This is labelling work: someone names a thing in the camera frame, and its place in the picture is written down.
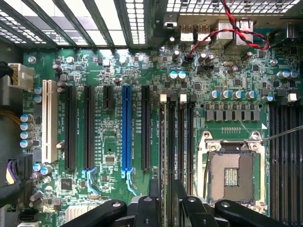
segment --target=black pci express slot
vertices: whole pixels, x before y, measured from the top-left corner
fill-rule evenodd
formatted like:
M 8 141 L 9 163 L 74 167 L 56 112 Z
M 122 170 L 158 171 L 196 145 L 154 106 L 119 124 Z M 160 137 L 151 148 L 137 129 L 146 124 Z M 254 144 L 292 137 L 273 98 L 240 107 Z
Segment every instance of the black pci express slot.
M 194 107 L 190 101 L 187 107 L 187 194 L 193 195 L 194 184 Z
M 303 109 L 270 105 L 270 136 L 303 124 Z M 302 130 L 270 141 L 270 215 L 281 223 L 303 221 Z
M 142 92 L 142 134 L 141 134 L 141 169 L 150 169 L 151 159 L 151 98 L 150 86 L 144 85 Z
M 76 167 L 76 135 L 77 135 L 77 91 L 75 86 L 65 89 L 65 169 Z
M 95 90 L 84 87 L 84 154 L 83 169 L 90 170 L 95 165 Z
M 178 104 L 178 179 L 184 182 L 184 108 Z

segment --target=electrolytic capacitor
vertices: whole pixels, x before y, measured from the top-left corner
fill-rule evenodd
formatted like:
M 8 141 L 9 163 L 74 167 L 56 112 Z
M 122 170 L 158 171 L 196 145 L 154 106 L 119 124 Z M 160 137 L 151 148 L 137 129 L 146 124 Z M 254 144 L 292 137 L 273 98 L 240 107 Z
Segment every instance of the electrolytic capacitor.
M 20 129 L 22 131 L 28 131 L 28 130 L 32 130 L 33 126 L 34 125 L 32 123 L 30 123 L 30 122 L 28 122 L 28 123 L 22 123 L 22 124 L 20 124 Z
M 222 92 L 220 93 L 220 97 L 221 97 L 222 99 L 230 98 L 230 97 L 231 97 L 231 93 L 230 93 L 230 91 L 222 91 Z
M 289 71 L 284 70 L 284 71 L 279 71 L 276 74 L 276 77 L 278 77 L 279 79 L 288 79 L 289 75 L 290 75 Z
M 60 66 L 57 65 L 57 64 L 53 65 L 53 70 L 55 70 L 55 71 L 58 72 L 58 73 L 62 73 L 62 72 L 63 72 L 62 67 L 60 67 Z
M 198 58 L 198 62 L 202 63 L 206 57 L 207 57 L 206 53 L 200 54 L 200 56 Z
M 35 172 L 39 172 L 42 167 L 44 167 L 44 164 L 41 163 L 41 162 L 36 162 L 36 163 L 33 164 L 33 170 Z
M 214 59 L 214 56 L 212 54 L 210 54 L 207 58 L 205 58 L 205 62 L 209 63 Z
M 263 96 L 262 100 L 266 103 L 270 103 L 274 100 L 274 97 L 273 96 Z
M 174 53 L 172 54 L 172 59 L 176 60 L 176 59 L 178 59 L 179 56 L 180 56 L 180 51 L 175 50 Z
M 218 91 L 212 91 L 211 93 L 209 93 L 209 96 L 211 99 L 215 99 L 219 97 L 219 92 Z
M 254 92 L 254 91 L 248 91 L 248 92 L 245 93 L 245 97 L 247 99 L 254 99 L 254 98 L 256 98 L 256 92 Z
M 39 198 L 39 199 L 37 199 L 35 202 L 30 202 L 30 203 L 28 204 L 28 206 L 29 206 L 30 208 L 33 208 L 33 207 L 39 205 L 41 202 L 42 202 L 42 198 Z
M 247 61 L 249 58 L 251 58 L 252 57 L 252 52 L 247 52 L 245 55 L 243 55 L 242 57 L 241 57 L 241 60 L 242 61 Z
M 170 78 L 171 80 L 175 80 L 177 77 L 178 77 L 178 74 L 177 74 L 177 72 L 175 72 L 175 71 L 172 71 L 172 72 L 169 74 L 169 78 Z
M 30 113 L 28 113 L 28 114 L 23 114 L 23 115 L 21 115 L 21 117 L 20 117 L 20 120 L 21 120 L 22 122 L 32 122 L 33 119 L 34 119 L 34 116 L 31 115 Z
M 29 148 L 34 144 L 32 140 L 21 140 L 20 147 L 22 148 Z
M 33 132 L 32 131 L 23 131 L 20 133 L 20 138 L 23 140 L 27 140 L 33 137 Z
M 238 71 L 238 66 L 236 66 L 236 65 L 230 67 L 230 68 L 227 70 L 228 74 L 233 74 L 233 73 L 235 73 L 235 72 L 237 72 L 237 71 Z
M 50 174 L 52 172 L 52 170 L 53 170 L 52 166 L 46 165 L 41 168 L 40 173 L 45 176 L 45 175 Z
M 29 197 L 29 200 L 31 202 L 35 202 L 37 199 L 42 198 L 42 191 L 36 191 L 31 197 Z
M 186 78 L 186 73 L 184 71 L 180 71 L 178 73 L 178 79 L 184 80 Z
M 241 91 L 235 91 L 232 93 L 232 98 L 233 99 L 240 99 L 242 98 L 242 92 Z

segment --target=pci express slot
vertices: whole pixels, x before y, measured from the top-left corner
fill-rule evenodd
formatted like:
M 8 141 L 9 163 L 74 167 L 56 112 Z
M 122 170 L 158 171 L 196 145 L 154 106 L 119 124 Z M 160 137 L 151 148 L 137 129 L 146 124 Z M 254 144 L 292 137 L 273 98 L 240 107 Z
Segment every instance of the pci express slot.
M 95 89 L 84 87 L 84 154 L 83 169 L 91 170 L 95 165 Z
M 77 135 L 77 91 L 75 86 L 65 88 L 65 169 L 76 167 L 76 135 Z
M 132 89 L 130 85 L 122 87 L 122 178 L 131 170 L 131 124 L 132 124 Z
M 187 108 L 187 194 L 193 195 L 194 184 L 194 107 L 190 102 Z
M 43 163 L 57 161 L 58 93 L 56 82 L 42 81 L 42 157 Z
M 173 207 L 173 180 L 175 168 L 175 105 L 176 102 L 172 101 L 172 96 L 169 102 L 169 122 L 168 122 L 168 226 L 174 226 L 174 207 Z
M 150 86 L 144 85 L 142 92 L 142 133 L 141 133 L 141 169 L 150 169 L 151 159 L 151 98 Z

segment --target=ram slot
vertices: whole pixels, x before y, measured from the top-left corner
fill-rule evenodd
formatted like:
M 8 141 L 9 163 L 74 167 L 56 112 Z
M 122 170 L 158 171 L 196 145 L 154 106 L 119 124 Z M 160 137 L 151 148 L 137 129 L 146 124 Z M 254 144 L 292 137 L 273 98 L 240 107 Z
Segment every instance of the ram slot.
M 172 183 L 175 176 L 175 105 L 176 102 L 170 98 L 169 102 L 169 130 L 168 130 L 168 226 L 174 226 L 173 188 Z
M 187 109 L 187 194 L 193 195 L 194 184 L 194 107 L 190 102 Z
M 142 86 L 142 133 L 141 133 L 141 169 L 150 169 L 151 155 L 151 98 L 150 86 Z
M 42 82 L 42 162 L 52 163 L 58 159 L 58 93 L 56 82 L 43 80 Z
M 84 87 L 84 154 L 83 169 L 91 170 L 95 165 L 95 89 Z
M 76 135 L 77 135 L 77 91 L 74 86 L 65 89 L 65 169 L 76 167 Z

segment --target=connector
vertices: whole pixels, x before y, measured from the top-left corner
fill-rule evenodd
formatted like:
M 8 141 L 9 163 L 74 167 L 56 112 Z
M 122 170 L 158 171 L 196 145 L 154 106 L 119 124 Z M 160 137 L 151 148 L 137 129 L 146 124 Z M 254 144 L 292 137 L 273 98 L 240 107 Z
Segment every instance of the connector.
M 74 86 L 65 88 L 65 169 L 76 167 L 76 135 L 77 135 L 77 91 Z
M 23 90 L 34 89 L 34 71 L 19 63 L 8 63 L 14 70 L 13 80 L 8 77 L 8 86 Z
M 57 161 L 58 138 L 58 93 L 56 82 L 43 80 L 42 82 L 42 162 L 51 163 Z

